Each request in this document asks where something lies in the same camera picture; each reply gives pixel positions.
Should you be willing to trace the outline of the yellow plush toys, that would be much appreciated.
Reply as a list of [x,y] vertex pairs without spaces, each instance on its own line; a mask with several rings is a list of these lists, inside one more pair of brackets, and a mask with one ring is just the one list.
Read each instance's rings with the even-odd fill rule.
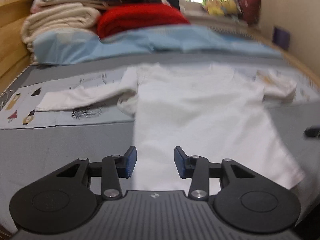
[[239,15],[238,0],[203,0],[204,9],[212,16]]

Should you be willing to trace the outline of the red folded blanket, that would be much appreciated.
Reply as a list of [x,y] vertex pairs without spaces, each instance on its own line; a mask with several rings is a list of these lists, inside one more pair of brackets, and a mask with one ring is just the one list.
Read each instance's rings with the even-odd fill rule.
[[178,9],[163,3],[128,4],[103,13],[97,22],[97,35],[106,38],[132,29],[189,23]]

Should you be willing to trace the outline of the purple box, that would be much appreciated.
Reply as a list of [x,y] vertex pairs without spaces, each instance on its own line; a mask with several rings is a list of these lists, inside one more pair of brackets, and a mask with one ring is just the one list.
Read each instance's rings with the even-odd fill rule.
[[288,50],[290,46],[290,33],[280,27],[275,26],[273,28],[273,36],[272,36],[272,42],[279,46],[283,50]]

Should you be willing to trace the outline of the cream folded blanket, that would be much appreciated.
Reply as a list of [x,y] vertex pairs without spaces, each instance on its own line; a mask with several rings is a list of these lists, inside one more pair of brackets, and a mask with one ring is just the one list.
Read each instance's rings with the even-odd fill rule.
[[56,5],[28,16],[21,27],[21,40],[33,53],[34,40],[47,31],[61,28],[90,29],[101,13],[81,3]]

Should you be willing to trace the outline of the light blue duvet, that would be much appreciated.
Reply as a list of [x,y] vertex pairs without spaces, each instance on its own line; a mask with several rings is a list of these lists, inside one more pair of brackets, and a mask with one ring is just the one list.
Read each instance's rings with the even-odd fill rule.
[[90,31],[52,30],[35,38],[33,50],[39,64],[55,66],[167,51],[214,51],[232,55],[281,58],[280,51],[258,41],[221,34],[205,26],[186,24],[125,31],[107,38],[99,38]]

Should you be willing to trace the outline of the white long-sleeve shirt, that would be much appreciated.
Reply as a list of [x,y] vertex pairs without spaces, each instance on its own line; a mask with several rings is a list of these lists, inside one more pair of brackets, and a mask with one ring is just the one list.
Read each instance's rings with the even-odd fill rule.
[[232,68],[127,68],[120,81],[48,92],[37,111],[84,107],[118,96],[118,108],[135,119],[135,190],[187,190],[178,177],[174,148],[212,162],[230,158],[286,189],[304,172],[289,153],[265,109],[267,99],[293,98],[296,83],[275,72],[256,80]]

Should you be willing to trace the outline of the grey printed bed sheet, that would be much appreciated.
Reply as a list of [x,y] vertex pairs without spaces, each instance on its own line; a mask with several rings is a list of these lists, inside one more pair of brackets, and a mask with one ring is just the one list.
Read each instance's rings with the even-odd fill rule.
[[[281,59],[267,59],[227,54],[179,54],[122,56],[64,67],[30,67],[11,86],[12,92],[25,85],[71,77],[100,70],[120,70],[129,64],[161,63],[203,65],[230,64],[246,76],[256,70],[275,69],[298,82],[294,103],[269,108],[278,132],[306,178],[294,189],[306,216],[319,204],[319,141],[305,139],[304,130],[319,124],[319,88],[292,64]],[[132,142],[133,123],[55,126],[47,128],[9,129],[1,131],[1,230],[15,233],[9,213],[12,196],[36,181],[79,157],[100,161],[107,154],[118,154]]]

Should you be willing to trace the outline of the wooden bed frame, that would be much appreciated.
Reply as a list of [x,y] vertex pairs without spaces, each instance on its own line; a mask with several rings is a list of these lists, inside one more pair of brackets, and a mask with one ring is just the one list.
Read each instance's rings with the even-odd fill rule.
[[30,53],[21,40],[21,28],[34,0],[1,3],[1,92],[4,92],[30,64]]

